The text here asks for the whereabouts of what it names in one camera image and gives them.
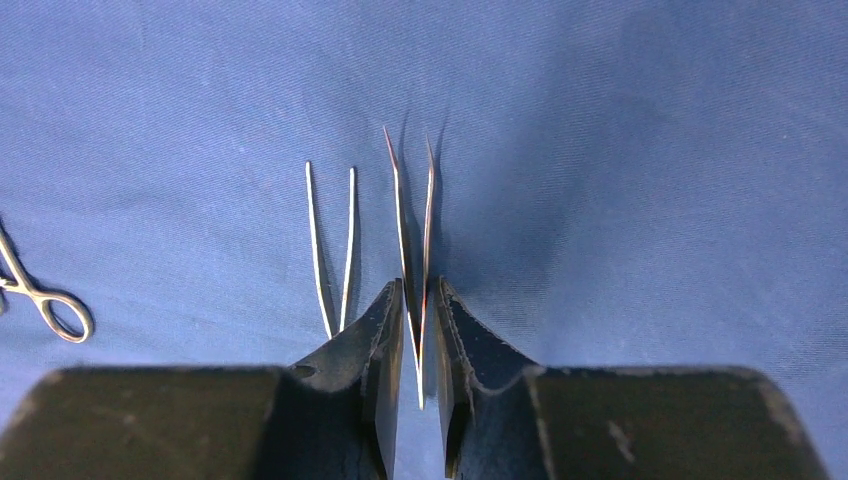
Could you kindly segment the steel hemostat forceps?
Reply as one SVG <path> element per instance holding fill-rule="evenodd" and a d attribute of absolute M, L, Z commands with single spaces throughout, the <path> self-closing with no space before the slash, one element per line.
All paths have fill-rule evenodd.
<path fill-rule="evenodd" d="M 10 278 L 1 276 L 2 291 L 28 297 L 45 324 L 63 340 L 80 344 L 90 338 L 94 333 L 95 324 L 88 307 L 69 293 L 38 287 L 21 264 L 4 228 L 1 228 L 1 257 L 11 274 Z M 79 320 L 80 328 L 75 330 L 66 326 L 54 312 L 54 304 L 62 304 L 69 308 Z"/>

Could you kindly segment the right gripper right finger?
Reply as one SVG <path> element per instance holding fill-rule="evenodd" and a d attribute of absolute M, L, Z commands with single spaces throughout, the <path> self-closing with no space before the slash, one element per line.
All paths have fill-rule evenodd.
<path fill-rule="evenodd" d="M 434 283 L 450 479 L 824 479 L 787 396 L 741 366 L 553 367 Z"/>

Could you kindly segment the steel toothed tissue forceps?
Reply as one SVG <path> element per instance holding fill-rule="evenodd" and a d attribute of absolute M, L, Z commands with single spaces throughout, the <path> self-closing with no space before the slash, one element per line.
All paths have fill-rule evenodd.
<path fill-rule="evenodd" d="M 428 398 L 426 334 L 428 323 L 429 280 L 430 264 L 432 259 L 434 199 L 438 186 L 436 156 L 434 155 L 430 139 L 426 136 L 425 139 L 428 155 L 427 195 L 423 236 L 421 237 L 420 242 L 421 260 L 416 262 L 413 258 L 414 242 L 410 227 L 410 216 L 407 214 L 405 208 L 405 189 L 402 179 L 401 162 L 398 158 L 387 127 L 383 126 L 382 131 L 392 168 L 395 220 L 400 255 L 403 299 L 407 326 L 413 346 L 417 402 L 419 409 L 425 410 Z"/>

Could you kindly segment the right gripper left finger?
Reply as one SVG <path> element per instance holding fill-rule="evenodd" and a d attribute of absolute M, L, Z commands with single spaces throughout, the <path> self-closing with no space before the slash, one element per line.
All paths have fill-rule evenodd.
<path fill-rule="evenodd" d="M 74 367 L 1 437 L 5 479 L 389 479 L 403 293 L 290 366 Z"/>

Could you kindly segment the blue surgical wrap cloth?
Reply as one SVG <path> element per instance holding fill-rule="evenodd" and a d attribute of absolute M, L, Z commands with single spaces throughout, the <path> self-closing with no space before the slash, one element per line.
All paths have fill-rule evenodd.
<path fill-rule="evenodd" d="M 847 475 L 843 1 L 5 1 L 1 219 L 96 330 L 11 295 L 1 417 L 48 370 L 289 364 L 400 270 L 549 365 L 741 364 Z"/>

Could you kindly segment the steel tweezers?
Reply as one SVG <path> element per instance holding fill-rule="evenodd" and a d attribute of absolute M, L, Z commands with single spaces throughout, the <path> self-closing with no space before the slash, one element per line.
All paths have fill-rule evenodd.
<path fill-rule="evenodd" d="M 342 302 L 341 310 L 338 317 L 333 315 L 333 304 L 330 292 L 330 282 L 327 276 L 326 262 L 323 255 L 318 209 L 315 194 L 315 182 L 313 175 L 313 166 L 310 161 L 304 164 L 304 175 L 306 182 L 306 198 L 308 207 L 309 220 L 309 235 L 310 235 L 310 250 L 313 267 L 313 277 L 318 299 L 321 318 L 325 333 L 329 340 L 332 340 L 337 334 L 344 331 L 348 325 L 348 320 L 352 314 L 352 299 L 354 288 L 354 260 L 355 260 L 355 243 L 357 240 L 357 230 L 359 221 L 357 217 L 358 209 L 358 176 L 355 167 L 350 167 L 348 171 L 348 213 L 347 213 L 347 240 L 346 240 L 346 257 L 344 266 L 344 277 L 342 283 Z"/>

